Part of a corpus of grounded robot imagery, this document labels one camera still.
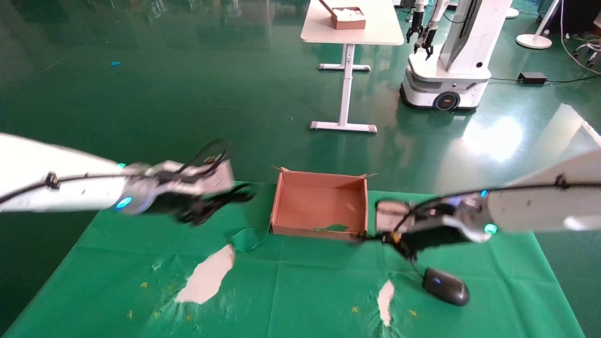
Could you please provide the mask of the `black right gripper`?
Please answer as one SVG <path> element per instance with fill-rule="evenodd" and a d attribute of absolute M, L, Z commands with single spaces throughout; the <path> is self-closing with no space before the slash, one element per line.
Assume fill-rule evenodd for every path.
<path fill-rule="evenodd" d="M 396 231 L 376 232 L 374 235 L 361 233 L 359 242 L 377 241 L 388 244 L 407 261 L 416 262 L 418 253 L 431 247 L 469 243 L 470 240 L 458 229 L 445 225 L 445 216 L 453 220 L 455 206 L 434 206 L 413 214 Z"/>

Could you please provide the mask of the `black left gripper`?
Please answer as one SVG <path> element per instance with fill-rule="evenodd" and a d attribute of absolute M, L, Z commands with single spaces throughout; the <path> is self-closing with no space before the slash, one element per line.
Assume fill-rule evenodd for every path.
<path fill-rule="evenodd" d="M 201 195 L 166 192 L 154 199 L 149 207 L 151 214 L 169 214 L 183 224 L 202 225 L 217 211 L 229 204 L 242 204 L 256 196 L 254 184 L 239 184 L 222 194 L 206 200 Z"/>

